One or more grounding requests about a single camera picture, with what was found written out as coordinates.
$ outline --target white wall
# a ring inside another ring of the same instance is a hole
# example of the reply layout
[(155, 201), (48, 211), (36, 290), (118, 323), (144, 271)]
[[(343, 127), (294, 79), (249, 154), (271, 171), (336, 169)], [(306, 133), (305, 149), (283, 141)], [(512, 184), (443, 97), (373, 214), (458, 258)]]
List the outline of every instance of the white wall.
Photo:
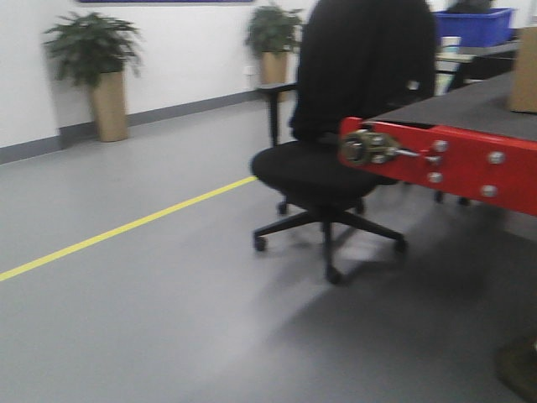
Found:
[[(449, 0), (430, 0), (434, 9)], [(56, 128), (90, 122), (83, 88), (54, 80), (44, 57), (43, 32), (70, 11), (99, 11), (133, 21), (144, 42), (142, 75), (127, 74), (128, 113), (180, 105), (243, 92), (246, 65), (257, 66), (244, 46), (254, 3), (131, 3), (92, 6), (76, 0), (2, 0), (0, 13), (0, 147), (55, 136)], [(286, 9), (303, 8), (304, 18), (316, 0), (279, 0)], [(497, 7), (519, 8), (515, 26), (526, 25), (531, 0), (496, 0)], [(294, 64), (289, 69), (293, 79)]]
[[(41, 6), (39, 23), (45, 30), (56, 15), (70, 10), (98, 11), (134, 22), (143, 36), (143, 66), (140, 77), (128, 71), (126, 90), (128, 113), (138, 113), (251, 89), (255, 82), (244, 75), (244, 67), (257, 69), (257, 61), (243, 42), (253, 9), (267, 2), (86, 7), (71, 0), (48, 0)], [(280, 2), (286, 9), (304, 8), (305, 16), (314, 3)], [(92, 120), (85, 90), (53, 81), (53, 93), (61, 127)]]
[(35, 0), (12, 3), (0, 2), (0, 147), (57, 135)]

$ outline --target green leaves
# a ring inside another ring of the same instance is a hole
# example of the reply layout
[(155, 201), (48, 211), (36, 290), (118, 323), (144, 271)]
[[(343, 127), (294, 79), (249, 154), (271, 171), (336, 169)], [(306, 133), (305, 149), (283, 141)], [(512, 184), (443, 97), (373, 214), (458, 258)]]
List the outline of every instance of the green leaves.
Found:
[(76, 86), (96, 86), (101, 73), (122, 71), (126, 64), (138, 73), (136, 51), (140, 38), (133, 23), (90, 13), (60, 17), (67, 24), (56, 24), (45, 31), (55, 37), (44, 43), (49, 56), (59, 61), (57, 78), (69, 77)]
[(274, 2), (256, 8), (248, 25), (245, 44), (252, 48), (255, 55), (296, 51), (300, 46), (297, 28), (302, 26), (302, 19), (298, 15), (301, 11), (285, 11)]

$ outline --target chair seat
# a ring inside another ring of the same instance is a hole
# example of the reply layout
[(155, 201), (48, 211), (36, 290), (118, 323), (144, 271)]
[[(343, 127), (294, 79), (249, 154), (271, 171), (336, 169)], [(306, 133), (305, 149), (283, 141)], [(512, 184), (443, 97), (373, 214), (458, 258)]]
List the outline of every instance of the chair seat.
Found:
[(251, 170), (285, 195), (317, 203), (356, 200), (379, 183), (379, 176), (346, 167), (333, 144), (292, 141), (256, 154)]

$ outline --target gray baseboard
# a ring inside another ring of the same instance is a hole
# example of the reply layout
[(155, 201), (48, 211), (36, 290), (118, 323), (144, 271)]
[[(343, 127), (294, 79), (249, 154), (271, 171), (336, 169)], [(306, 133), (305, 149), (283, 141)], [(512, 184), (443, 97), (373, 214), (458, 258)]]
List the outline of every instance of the gray baseboard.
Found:
[[(163, 107), (147, 112), (133, 113), (128, 115), (128, 126), (138, 126), (139, 124), (178, 118), (192, 113), (206, 112), (219, 107), (228, 107), (237, 103), (252, 101), (259, 99), (260, 97), (259, 93), (255, 91), (240, 92), (238, 94), (227, 95), (224, 97), (175, 105), (173, 107)], [(93, 122), (65, 126), (60, 128), (59, 131), (60, 134), (55, 137), (0, 148), (0, 165), (7, 164), (8, 162), (25, 160), (42, 154), (53, 153), (68, 148), (80, 141), (95, 139), (97, 136), (96, 125)]]
[(8, 147), (0, 148), (0, 165), (18, 160), (26, 160), (27, 158), (38, 155), (54, 153), (55, 151), (61, 150), (61, 148), (59, 136), (9, 145)]

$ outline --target chair armrest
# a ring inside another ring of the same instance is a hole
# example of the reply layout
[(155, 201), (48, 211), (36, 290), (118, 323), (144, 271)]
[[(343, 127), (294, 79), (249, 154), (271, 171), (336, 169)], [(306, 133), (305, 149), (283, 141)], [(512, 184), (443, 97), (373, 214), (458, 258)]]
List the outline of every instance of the chair armrest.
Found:
[(296, 88), (296, 83), (274, 83), (262, 84), (257, 91), (268, 98), (268, 123), (270, 127), (270, 138), (273, 147), (278, 145), (279, 137), (279, 105), (278, 97), (281, 92), (291, 91)]
[(262, 94), (280, 94), (281, 92), (291, 91), (296, 88), (296, 83), (291, 82), (289, 84), (285, 84), (282, 82), (276, 82), (273, 84), (262, 84), (258, 86), (257, 91)]

